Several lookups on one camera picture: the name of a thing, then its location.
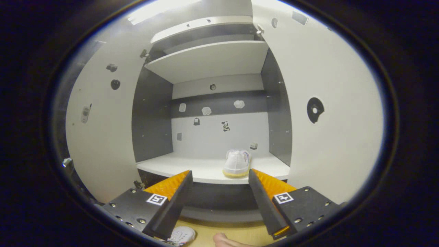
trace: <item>white sticker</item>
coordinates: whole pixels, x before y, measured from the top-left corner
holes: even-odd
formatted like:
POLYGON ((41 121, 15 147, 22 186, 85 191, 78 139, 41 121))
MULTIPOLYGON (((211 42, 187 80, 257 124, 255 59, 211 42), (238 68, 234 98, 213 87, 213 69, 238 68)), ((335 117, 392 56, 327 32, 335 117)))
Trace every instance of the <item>white sticker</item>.
POLYGON ((203 112, 203 115, 210 115, 212 113, 212 110, 210 109, 210 107, 203 107, 203 109, 201 109, 201 111, 203 112))
POLYGON ((233 105, 235 105, 235 107, 238 109, 241 109, 245 106, 244 101, 242 101, 242 100, 235 101, 235 103, 233 103, 233 105))
POLYGON ((167 199, 168 197, 166 196, 153 194, 148 200, 146 200, 146 202, 161 206, 165 203, 167 199))
POLYGON ((287 203, 287 202, 291 202, 292 200, 294 200, 290 194, 288 194, 287 192, 282 193, 282 194, 277 194, 274 195, 274 198, 276 198, 277 203, 282 204, 282 203, 287 203))

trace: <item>sticker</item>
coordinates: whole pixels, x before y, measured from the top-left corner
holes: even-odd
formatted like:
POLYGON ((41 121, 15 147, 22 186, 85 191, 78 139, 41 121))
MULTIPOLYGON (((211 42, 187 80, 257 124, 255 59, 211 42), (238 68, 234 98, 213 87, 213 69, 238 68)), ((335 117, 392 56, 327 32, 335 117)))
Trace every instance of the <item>sticker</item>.
POLYGON ((244 101, 242 100, 237 100, 235 101, 235 103, 233 103, 235 105, 236 108, 241 109, 245 106, 244 101))
POLYGON ((290 194, 288 194, 287 192, 282 193, 282 194, 277 194, 274 195, 274 198, 276 198, 277 203, 282 204, 282 203, 287 203, 287 202, 291 202, 294 199, 290 196, 290 194))
POLYGON ((223 131, 230 131, 229 123, 227 121, 221 122, 223 124, 223 131))
POLYGON ((146 202, 161 206, 167 199, 168 198, 166 196, 153 194, 148 200, 146 200, 146 202))
POLYGON ((185 103, 181 103, 180 104, 180 108, 178 109, 181 113, 186 111, 186 104, 185 103))
POLYGON ((201 109, 201 112, 203 112, 203 115, 210 115, 212 113, 212 110, 210 109, 210 107, 203 107, 203 109, 201 109))
POLYGON ((257 144, 256 142, 252 142, 252 143, 250 144, 250 149, 253 149, 253 150, 258 149, 258 144, 257 144))

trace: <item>shoe sole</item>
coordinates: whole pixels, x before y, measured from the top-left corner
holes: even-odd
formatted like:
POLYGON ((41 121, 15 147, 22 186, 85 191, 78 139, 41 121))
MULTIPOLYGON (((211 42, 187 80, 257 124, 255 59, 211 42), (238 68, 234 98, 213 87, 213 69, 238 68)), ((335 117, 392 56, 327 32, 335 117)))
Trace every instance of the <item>shoe sole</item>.
POLYGON ((242 173, 228 173, 228 172, 225 172, 225 171, 223 170, 223 174, 224 174, 226 177, 231 177, 231 178, 241 178, 241 177, 245 177, 245 176, 247 176, 249 171, 250 171, 250 166, 248 167, 248 169, 247 169, 246 172, 242 172, 242 173))

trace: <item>small white object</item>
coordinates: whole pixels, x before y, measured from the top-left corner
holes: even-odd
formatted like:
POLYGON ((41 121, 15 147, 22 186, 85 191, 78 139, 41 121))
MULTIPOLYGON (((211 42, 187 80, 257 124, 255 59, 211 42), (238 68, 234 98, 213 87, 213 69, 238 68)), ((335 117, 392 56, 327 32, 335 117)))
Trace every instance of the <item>small white object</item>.
POLYGON ((178 109, 181 113, 186 111, 186 104, 185 103, 181 103, 180 104, 180 108, 178 109))
POLYGON ((210 107, 203 107, 203 109, 201 109, 201 111, 203 112, 204 116, 208 116, 212 113, 212 110, 210 109, 210 107))
POLYGON ((187 226, 178 226, 172 231, 168 241, 172 241, 178 246, 184 245, 195 239, 195 231, 187 226))
POLYGON ((233 103, 235 105, 236 108, 241 109, 245 106, 244 101, 242 100, 237 100, 235 101, 235 103, 233 103))

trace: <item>gray wall panel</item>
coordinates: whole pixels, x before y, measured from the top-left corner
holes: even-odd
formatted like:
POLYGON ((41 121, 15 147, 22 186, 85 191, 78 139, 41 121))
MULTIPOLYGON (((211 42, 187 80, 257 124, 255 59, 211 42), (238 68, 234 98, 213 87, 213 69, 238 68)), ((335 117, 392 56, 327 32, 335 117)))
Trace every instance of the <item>gray wall panel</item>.
POLYGON ((131 128, 136 162, 172 153, 173 84, 142 68, 133 100, 131 128))
POLYGON ((290 166, 292 148, 290 105, 281 71, 270 49, 262 67, 261 77, 268 97, 270 153, 290 166))
POLYGON ((171 104, 171 117, 203 116, 203 107, 210 107, 212 110, 210 115, 266 112, 266 92, 238 91, 174 99, 171 104), (234 106, 236 100, 244 101, 245 106, 241 109, 236 108, 234 106), (181 103, 186 104, 185 112, 179 111, 181 103))

